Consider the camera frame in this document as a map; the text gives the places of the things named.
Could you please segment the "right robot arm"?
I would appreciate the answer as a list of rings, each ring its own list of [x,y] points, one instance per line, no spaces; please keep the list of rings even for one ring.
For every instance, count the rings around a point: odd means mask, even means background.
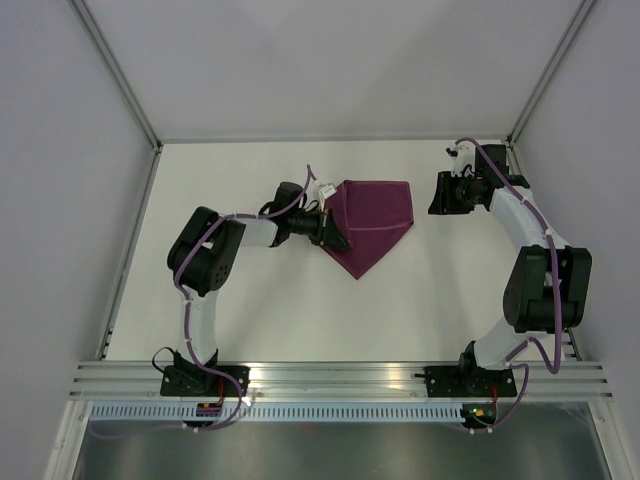
[[[502,297],[502,316],[471,341],[454,367],[425,369],[429,395],[480,397],[516,393],[515,359],[538,350],[547,371],[562,364],[562,335],[584,316],[592,268],[586,248],[574,247],[549,223],[528,180],[510,172],[503,144],[463,137],[447,148],[450,170],[437,176],[431,215],[465,215],[482,206],[505,229],[518,250]]]

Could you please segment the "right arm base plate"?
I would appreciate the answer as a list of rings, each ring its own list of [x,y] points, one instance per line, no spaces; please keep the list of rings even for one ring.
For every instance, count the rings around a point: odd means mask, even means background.
[[[423,378],[429,398],[515,398],[517,388],[513,372],[472,369],[464,372],[453,365],[427,366]]]

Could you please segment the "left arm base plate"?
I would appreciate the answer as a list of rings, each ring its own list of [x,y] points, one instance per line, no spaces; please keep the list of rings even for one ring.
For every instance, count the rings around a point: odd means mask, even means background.
[[[225,397],[245,395],[250,369],[243,365],[220,366],[222,374],[205,372],[194,365],[168,366],[160,386],[162,397]]]

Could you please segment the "purple cloth napkin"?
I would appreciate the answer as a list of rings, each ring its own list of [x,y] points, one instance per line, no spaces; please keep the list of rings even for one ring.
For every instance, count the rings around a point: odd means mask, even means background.
[[[414,224],[406,181],[345,180],[328,199],[334,222],[349,247],[323,250],[358,280],[403,238]]]

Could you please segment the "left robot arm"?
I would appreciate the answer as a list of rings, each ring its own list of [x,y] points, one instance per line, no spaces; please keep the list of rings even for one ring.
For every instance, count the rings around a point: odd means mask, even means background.
[[[281,183],[274,198],[257,214],[221,215],[197,208],[171,247],[167,266],[185,301],[185,319],[193,319],[202,344],[185,337],[185,353],[172,353],[174,372],[195,395],[206,396],[218,384],[218,349],[215,345],[215,310],[219,290],[228,280],[238,251],[243,247],[277,248],[292,235],[306,237],[318,247],[347,250],[345,234],[334,219],[328,199],[337,193],[331,183],[317,188],[318,198],[306,205],[306,188]]]

